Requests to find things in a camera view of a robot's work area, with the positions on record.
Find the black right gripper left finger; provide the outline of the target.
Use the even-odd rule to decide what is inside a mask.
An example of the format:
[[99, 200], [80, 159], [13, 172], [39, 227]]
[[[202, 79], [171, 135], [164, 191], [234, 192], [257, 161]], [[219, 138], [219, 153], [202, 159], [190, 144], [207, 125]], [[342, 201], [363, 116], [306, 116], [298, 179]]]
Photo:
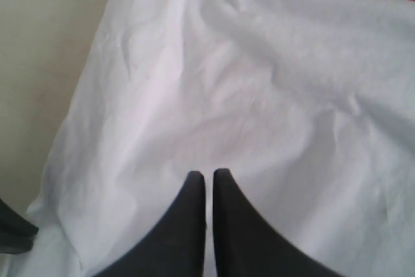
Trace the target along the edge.
[[152, 230], [98, 276], [202, 276], [205, 254], [205, 180], [191, 171]]

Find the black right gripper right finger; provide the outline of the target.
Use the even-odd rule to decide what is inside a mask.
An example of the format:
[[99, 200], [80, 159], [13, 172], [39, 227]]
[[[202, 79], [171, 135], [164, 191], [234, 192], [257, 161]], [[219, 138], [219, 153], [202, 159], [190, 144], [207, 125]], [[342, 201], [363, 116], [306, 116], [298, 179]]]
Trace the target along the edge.
[[228, 169], [213, 175], [213, 240], [218, 276], [327, 276], [260, 216]]

